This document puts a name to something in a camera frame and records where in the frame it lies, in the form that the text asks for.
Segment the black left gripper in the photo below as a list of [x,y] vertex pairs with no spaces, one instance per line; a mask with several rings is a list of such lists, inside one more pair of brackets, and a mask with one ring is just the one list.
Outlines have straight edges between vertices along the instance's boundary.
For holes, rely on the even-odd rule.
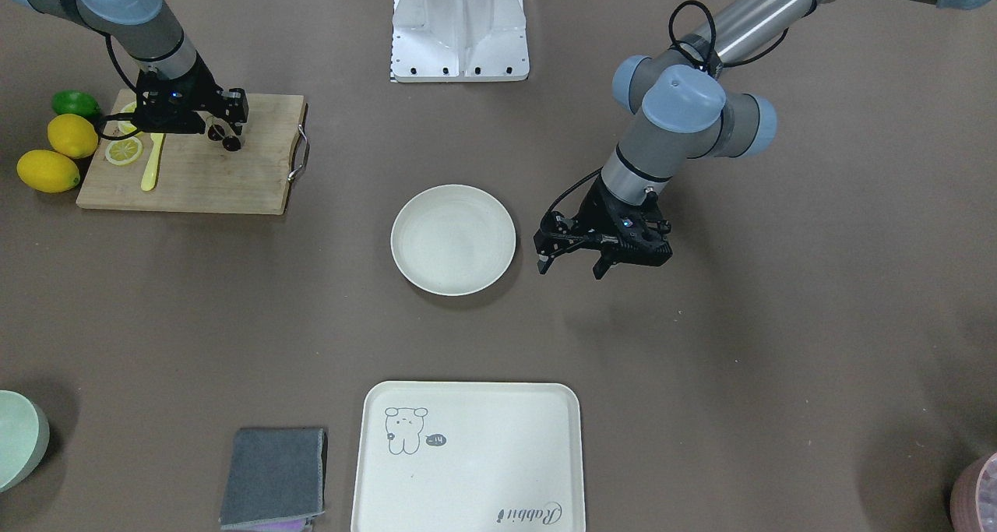
[[[673,255],[668,241],[671,224],[663,218],[654,190],[643,193],[641,204],[631,205],[612,195],[598,176],[581,203],[576,227],[581,234],[598,238],[594,248],[601,257],[592,268],[595,280],[602,280],[619,263],[658,268]],[[538,272],[546,274],[556,258],[586,243],[584,238],[537,236]]]

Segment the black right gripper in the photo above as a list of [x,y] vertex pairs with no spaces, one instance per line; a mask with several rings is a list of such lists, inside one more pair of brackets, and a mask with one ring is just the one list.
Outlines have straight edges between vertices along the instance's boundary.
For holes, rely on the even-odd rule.
[[231,126],[243,126],[249,106],[245,89],[222,90],[213,74],[196,57],[190,71],[175,79],[161,79],[153,72],[139,72],[136,88],[136,128],[146,133],[206,134],[210,141],[222,142],[227,125],[218,119],[204,123],[200,114],[220,117]]

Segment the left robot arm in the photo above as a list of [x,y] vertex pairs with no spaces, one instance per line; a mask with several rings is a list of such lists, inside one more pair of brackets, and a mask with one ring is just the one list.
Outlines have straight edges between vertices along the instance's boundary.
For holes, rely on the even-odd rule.
[[[736,0],[684,36],[668,29],[670,44],[657,57],[635,55],[614,73],[612,94],[633,120],[608,162],[587,175],[590,188],[574,215],[549,206],[534,235],[537,269],[547,273],[559,256],[594,249],[595,279],[619,263],[664,265],[673,251],[671,224],[659,197],[687,160],[742,158],[765,151],[777,133],[777,113],[766,99],[734,94],[720,74],[753,63],[784,41],[788,28],[836,0]],[[972,10],[991,0],[908,0]]]

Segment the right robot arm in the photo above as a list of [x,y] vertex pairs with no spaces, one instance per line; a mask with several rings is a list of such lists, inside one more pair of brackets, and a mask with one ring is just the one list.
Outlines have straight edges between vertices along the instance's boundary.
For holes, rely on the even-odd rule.
[[125,81],[136,95],[132,112],[114,115],[145,133],[204,134],[229,152],[243,146],[245,90],[215,82],[192,38],[164,0],[12,0],[78,24],[124,48],[139,68]]

